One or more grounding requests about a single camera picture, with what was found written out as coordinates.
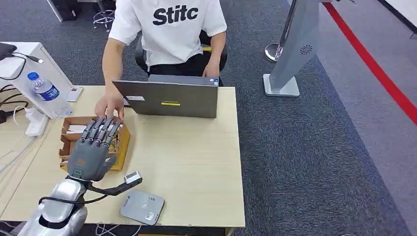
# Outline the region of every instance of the red line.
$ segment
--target red line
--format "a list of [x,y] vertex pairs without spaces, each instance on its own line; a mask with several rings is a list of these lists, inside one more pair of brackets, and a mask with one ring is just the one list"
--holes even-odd
[[368,66],[371,72],[384,86],[385,90],[391,95],[394,101],[400,106],[406,115],[417,125],[417,108],[415,105],[406,97],[405,94],[395,85],[395,83],[388,77],[384,70],[378,65],[375,59],[372,58],[370,53],[362,45],[359,39],[353,34],[352,30],[342,19],[339,13],[336,11],[334,6],[330,2],[323,2],[323,5],[332,16],[333,20],[339,26],[340,30],[346,36],[347,40],[351,43],[353,48],[362,58],[363,62]]

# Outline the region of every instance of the water bottle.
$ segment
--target water bottle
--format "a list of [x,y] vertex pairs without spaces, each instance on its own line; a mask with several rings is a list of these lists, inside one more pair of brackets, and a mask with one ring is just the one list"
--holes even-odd
[[28,74],[29,80],[32,81],[34,92],[45,102],[48,108],[59,118],[72,115],[72,107],[65,98],[60,96],[58,89],[47,79],[42,79],[36,72]]

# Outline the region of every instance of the blue bottle label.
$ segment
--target blue bottle label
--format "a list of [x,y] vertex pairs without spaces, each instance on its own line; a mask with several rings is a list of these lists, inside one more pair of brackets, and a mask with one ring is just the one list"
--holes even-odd
[[37,94],[42,98],[42,100],[51,101],[57,98],[60,92],[54,85],[52,85],[52,87],[48,91],[37,93]]

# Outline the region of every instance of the man's left hand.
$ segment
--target man's left hand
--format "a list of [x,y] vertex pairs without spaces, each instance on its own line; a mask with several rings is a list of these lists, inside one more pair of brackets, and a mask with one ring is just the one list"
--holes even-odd
[[203,77],[219,77],[220,65],[216,61],[209,61],[203,72]]

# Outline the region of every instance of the white t-shirt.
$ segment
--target white t-shirt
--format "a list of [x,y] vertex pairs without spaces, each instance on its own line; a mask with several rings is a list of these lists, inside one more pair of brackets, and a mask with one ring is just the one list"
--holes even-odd
[[219,0],[117,0],[109,37],[129,45],[142,31],[148,66],[180,64],[203,53],[201,30],[226,28]]

